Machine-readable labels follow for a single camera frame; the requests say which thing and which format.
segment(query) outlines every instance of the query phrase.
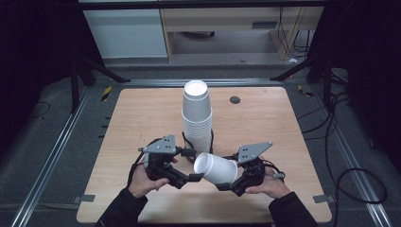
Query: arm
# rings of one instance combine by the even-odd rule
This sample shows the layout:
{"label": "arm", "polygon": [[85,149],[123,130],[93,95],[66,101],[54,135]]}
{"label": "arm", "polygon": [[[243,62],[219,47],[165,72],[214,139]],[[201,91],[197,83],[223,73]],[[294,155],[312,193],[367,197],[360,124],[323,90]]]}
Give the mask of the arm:
{"label": "arm", "polygon": [[271,217],[278,227],[315,227],[318,223],[307,211],[295,192],[274,200],[270,206]]}
{"label": "arm", "polygon": [[109,205],[95,227],[128,227],[138,222],[138,217],[148,202],[146,194],[159,190],[168,183],[168,179],[151,181],[143,165],[139,165],[132,177],[131,184],[121,190]]}
{"label": "arm", "polygon": [[275,200],[270,204],[269,209],[277,227],[315,227],[318,223],[307,211],[306,207],[299,200],[298,196],[291,192],[283,181],[274,179],[274,170],[265,167],[266,176],[258,186],[248,187],[245,193],[265,193]]}

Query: yellow marker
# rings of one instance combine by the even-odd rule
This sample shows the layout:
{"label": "yellow marker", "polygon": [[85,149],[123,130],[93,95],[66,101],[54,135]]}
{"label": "yellow marker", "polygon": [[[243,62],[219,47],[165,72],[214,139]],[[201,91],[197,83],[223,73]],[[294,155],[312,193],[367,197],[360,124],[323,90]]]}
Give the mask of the yellow marker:
{"label": "yellow marker", "polygon": [[101,97],[102,101],[106,101],[109,96],[110,91],[112,90],[112,86],[108,86],[106,90],[104,90],[103,96]]}
{"label": "yellow marker", "polygon": [[302,94],[304,94],[304,96],[313,96],[312,93],[306,93],[302,90],[302,86],[298,85],[298,91],[301,92]]}

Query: metal frame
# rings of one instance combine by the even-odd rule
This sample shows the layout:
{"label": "metal frame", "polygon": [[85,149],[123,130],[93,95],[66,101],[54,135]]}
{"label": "metal frame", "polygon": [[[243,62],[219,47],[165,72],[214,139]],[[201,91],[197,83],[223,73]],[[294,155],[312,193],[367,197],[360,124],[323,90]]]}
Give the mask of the metal frame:
{"label": "metal frame", "polygon": [[[283,82],[266,79],[201,79],[210,87],[233,86],[272,86],[281,85]],[[130,87],[183,87],[188,79],[132,79],[131,82],[122,83]]]}
{"label": "metal frame", "polygon": [[86,103],[87,96],[91,91],[90,87],[84,87],[84,91],[82,92],[81,102],[78,105],[77,110],[74,113],[70,114],[67,122],[62,129],[62,132],[53,147],[52,151],[50,152],[49,157],[47,158],[44,167],[42,168],[41,173],[39,174],[38,178],[36,179],[35,184],[33,184],[32,188],[30,189],[28,195],[26,196],[24,203],[17,211],[14,220],[12,221],[11,226],[26,226],[27,222],[29,221],[30,216],[33,213],[38,201],[44,192],[44,188],[47,185],[48,180],[50,179],[53,170],[55,169],[57,162],[59,161],[61,154],[64,150],[66,143],[71,135],[73,128],[75,127],[78,118],[82,112],[82,109]]}
{"label": "metal frame", "polygon": [[109,10],[109,9],[205,9],[205,8],[280,8],[280,7],[326,7],[339,1],[329,0],[184,0],[155,2],[103,2],[58,3],[63,9]]}

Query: metal bracket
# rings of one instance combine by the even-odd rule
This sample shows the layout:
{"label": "metal bracket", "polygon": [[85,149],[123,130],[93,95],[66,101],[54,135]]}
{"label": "metal bracket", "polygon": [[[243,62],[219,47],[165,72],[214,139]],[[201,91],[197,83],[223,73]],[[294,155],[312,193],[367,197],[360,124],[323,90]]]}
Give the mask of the metal bracket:
{"label": "metal bracket", "polygon": [[315,203],[321,203],[327,201],[327,203],[335,202],[336,198],[333,196],[326,196],[326,195],[320,195],[320,196],[314,196],[313,200]]}
{"label": "metal bracket", "polygon": [[82,195],[81,197],[74,197],[73,203],[74,204],[80,204],[82,201],[94,201],[95,200],[95,195]]}
{"label": "metal bracket", "polygon": [[273,145],[272,142],[267,142],[267,143],[239,146],[238,162],[240,164],[243,164],[251,160],[254,160],[257,157],[259,157],[260,154],[265,152],[266,149],[270,148],[272,145]]}
{"label": "metal bracket", "polygon": [[145,148],[142,148],[141,151],[144,153],[175,154],[175,135],[170,134],[168,136],[165,136],[157,142],[148,145]]}

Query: cabinet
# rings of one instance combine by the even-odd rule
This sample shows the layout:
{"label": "cabinet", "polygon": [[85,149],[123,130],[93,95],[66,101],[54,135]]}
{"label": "cabinet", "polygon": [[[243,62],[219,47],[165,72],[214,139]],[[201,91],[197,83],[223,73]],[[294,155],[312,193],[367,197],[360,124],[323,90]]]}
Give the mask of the cabinet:
{"label": "cabinet", "polygon": [[323,8],[160,9],[160,11],[170,61],[176,32],[252,29],[269,30],[280,59],[285,60],[288,58],[286,48],[292,46],[297,31],[316,29]]}

